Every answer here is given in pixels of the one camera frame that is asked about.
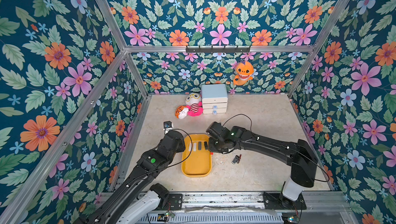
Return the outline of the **yellow plastic storage tray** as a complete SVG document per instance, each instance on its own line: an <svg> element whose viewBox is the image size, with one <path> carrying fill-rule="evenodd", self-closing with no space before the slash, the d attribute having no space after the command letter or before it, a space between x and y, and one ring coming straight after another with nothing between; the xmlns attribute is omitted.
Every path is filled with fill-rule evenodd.
<svg viewBox="0 0 396 224"><path fill-rule="evenodd" d="M191 134L184 139L186 150L182 153L182 173L187 177L205 177L209 175L212 169L212 155L209 150L205 150L204 142L209 141L209 136L206 134ZM198 142L202 142L202 150L198 150ZM189 144L197 143L196 151L188 151Z"/></svg>

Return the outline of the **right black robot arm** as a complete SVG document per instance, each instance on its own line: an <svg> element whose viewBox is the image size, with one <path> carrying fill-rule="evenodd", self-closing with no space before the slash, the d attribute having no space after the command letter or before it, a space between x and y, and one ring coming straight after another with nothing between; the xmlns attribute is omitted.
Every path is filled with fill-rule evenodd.
<svg viewBox="0 0 396 224"><path fill-rule="evenodd" d="M313 188L317 169L324 173L322 182L329 182L330 177L319 166L317 156L308 142L299 139L296 143L281 141L253 133L243 127L233 126L227 129L221 123L213 122L207 129L209 135L208 149L213 153L228 154L234 150L247 150L277 159L291 167L289 178L285 181L280 199L291 202L298 200L300 194Z"/></svg>

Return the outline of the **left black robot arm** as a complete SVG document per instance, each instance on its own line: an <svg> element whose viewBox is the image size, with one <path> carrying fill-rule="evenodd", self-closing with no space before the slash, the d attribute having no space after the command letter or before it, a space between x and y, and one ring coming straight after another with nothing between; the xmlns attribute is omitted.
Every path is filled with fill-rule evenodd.
<svg viewBox="0 0 396 224"><path fill-rule="evenodd" d="M186 149L184 136L178 130L170 130L159 144L138 160L123 184L97 210L87 217L78 218L76 224L115 224L136 197L169 167L177 153Z"/></svg>

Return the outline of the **black silver swivel usb drive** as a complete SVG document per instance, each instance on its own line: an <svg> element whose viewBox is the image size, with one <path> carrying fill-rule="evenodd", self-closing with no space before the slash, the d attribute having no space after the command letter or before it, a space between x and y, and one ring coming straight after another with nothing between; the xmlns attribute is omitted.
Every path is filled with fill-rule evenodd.
<svg viewBox="0 0 396 224"><path fill-rule="evenodd" d="M241 156L235 156L232 160L232 164L239 164L241 160Z"/></svg>

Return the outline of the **light blue drawer box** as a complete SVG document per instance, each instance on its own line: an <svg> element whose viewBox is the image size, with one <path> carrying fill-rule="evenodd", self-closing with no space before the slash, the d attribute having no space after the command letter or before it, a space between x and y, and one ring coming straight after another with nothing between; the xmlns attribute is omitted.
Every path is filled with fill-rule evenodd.
<svg viewBox="0 0 396 224"><path fill-rule="evenodd" d="M227 112L228 95L225 84L208 84L201 88L203 114L224 114Z"/></svg>

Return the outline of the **orange tiger plush toy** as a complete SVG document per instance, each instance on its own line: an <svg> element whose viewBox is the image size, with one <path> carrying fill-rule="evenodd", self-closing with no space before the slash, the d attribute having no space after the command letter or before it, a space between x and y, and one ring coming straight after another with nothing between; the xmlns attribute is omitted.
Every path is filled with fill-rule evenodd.
<svg viewBox="0 0 396 224"><path fill-rule="evenodd" d="M186 106L180 105L175 111L175 116L178 119L184 119L188 116L188 111L189 109Z"/></svg>

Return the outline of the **pink owl plush toy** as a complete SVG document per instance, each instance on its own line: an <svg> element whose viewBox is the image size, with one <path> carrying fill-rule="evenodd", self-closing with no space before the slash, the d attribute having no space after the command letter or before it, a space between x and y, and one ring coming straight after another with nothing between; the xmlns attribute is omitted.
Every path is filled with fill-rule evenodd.
<svg viewBox="0 0 396 224"><path fill-rule="evenodd" d="M192 93L188 95L185 101L186 107L188 108L188 116L197 117L203 114L202 97L198 93Z"/></svg>

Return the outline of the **orange shark plush toy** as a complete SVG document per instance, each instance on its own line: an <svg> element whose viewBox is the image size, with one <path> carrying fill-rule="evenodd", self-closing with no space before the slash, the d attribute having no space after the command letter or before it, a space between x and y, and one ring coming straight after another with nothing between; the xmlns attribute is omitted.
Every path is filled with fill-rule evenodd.
<svg viewBox="0 0 396 224"><path fill-rule="evenodd" d="M250 62L242 61L236 65L235 72L236 75L233 80L233 84L242 86L253 79L254 68Z"/></svg>

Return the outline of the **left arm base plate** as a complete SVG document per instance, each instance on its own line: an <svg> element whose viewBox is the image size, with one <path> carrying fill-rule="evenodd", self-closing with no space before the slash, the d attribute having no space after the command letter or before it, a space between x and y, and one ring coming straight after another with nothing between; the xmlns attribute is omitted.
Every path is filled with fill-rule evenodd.
<svg viewBox="0 0 396 224"><path fill-rule="evenodd" d="M183 194L169 194L169 196L161 201L156 211L177 211L182 209Z"/></svg>

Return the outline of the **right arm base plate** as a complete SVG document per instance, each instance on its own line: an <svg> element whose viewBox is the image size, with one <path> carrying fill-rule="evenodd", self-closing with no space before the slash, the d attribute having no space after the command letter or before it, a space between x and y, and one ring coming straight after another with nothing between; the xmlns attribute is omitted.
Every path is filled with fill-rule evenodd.
<svg viewBox="0 0 396 224"><path fill-rule="evenodd" d="M268 210L306 210L307 206L303 195L300 194L296 201L292 201L282 193L263 192L263 202Z"/></svg>

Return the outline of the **black wall hook rail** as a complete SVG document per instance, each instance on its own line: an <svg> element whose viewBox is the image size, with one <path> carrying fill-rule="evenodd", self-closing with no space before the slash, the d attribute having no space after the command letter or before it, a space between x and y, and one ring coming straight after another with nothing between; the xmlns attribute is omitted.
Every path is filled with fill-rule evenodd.
<svg viewBox="0 0 396 224"><path fill-rule="evenodd" d="M225 53L225 54L235 54L235 53L247 53L251 51L250 46L186 46L186 53Z"/></svg>

